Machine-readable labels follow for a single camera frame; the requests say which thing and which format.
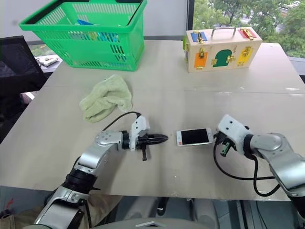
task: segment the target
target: yellow panel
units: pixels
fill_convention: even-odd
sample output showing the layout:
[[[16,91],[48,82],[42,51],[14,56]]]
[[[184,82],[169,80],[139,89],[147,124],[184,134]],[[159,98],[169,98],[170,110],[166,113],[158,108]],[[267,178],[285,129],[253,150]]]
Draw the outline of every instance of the yellow panel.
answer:
[[[204,68],[205,67],[205,63],[206,63],[206,59],[208,57],[208,53],[204,52],[203,56],[202,54],[200,54],[200,52],[196,53],[195,56],[195,68]]]
[[[247,63],[251,57],[252,52],[253,52],[253,48],[251,46],[245,47],[239,56],[237,65],[243,66],[245,63]]]

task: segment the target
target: smartphone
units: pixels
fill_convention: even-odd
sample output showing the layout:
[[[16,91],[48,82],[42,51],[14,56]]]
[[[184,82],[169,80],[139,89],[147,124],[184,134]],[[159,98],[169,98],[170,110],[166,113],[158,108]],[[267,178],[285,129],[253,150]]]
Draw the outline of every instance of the smartphone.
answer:
[[[213,143],[213,133],[210,128],[177,131],[178,146],[193,146]]]

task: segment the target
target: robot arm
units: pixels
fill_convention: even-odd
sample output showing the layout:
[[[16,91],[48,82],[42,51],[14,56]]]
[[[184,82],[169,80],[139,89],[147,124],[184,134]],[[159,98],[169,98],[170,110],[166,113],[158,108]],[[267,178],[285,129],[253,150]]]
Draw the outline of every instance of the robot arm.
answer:
[[[237,152],[248,158],[256,155],[269,163],[275,179],[305,218],[305,158],[293,151],[287,139],[277,133],[253,135],[247,127],[227,114],[220,121],[218,129]]]
[[[149,124],[144,116],[139,116],[127,131],[102,131],[92,145],[77,159],[72,171],[66,176],[49,202],[38,215],[34,224],[52,229],[78,228],[84,215],[81,207],[85,205],[101,169],[107,163],[111,152],[123,149],[143,150],[143,161],[146,160],[146,145],[159,144],[168,138],[165,135],[148,135]]]

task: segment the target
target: green plastic basket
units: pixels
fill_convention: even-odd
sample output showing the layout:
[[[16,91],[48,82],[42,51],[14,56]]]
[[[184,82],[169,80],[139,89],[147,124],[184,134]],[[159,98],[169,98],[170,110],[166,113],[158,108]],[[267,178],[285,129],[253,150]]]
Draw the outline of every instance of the green plastic basket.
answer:
[[[20,23],[68,65],[135,71],[147,0],[54,0]],[[91,25],[80,25],[78,20]]]

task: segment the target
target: white tabletop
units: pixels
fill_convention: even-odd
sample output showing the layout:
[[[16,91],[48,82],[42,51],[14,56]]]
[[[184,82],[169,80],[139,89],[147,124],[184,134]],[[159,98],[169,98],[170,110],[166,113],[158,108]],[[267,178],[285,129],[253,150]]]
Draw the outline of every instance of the white tabletop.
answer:
[[[255,194],[251,181],[223,175],[213,161],[212,145],[176,146],[176,130],[216,128],[226,113],[254,133],[279,132],[305,156],[305,87],[278,44],[263,43],[249,69],[188,74],[182,42],[146,41],[136,72],[73,69],[62,63],[0,145],[0,185],[53,190],[64,181],[74,160],[114,118],[90,124],[82,120],[79,101],[99,81],[121,74],[133,94],[133,110],[149,121],[150,133],[166,134],[166,143],[142,152],[112,154],[96,187],[113,195],[214,199],[287,200],[279,190],[268,198]],[[133,115],[112,130],[129,130]],[[252,177],[252,161],[230,151],[218,157],[234,175]],[[270,176],[259,161],[259,175]],[[259,181],[260,191],[276,182]]]

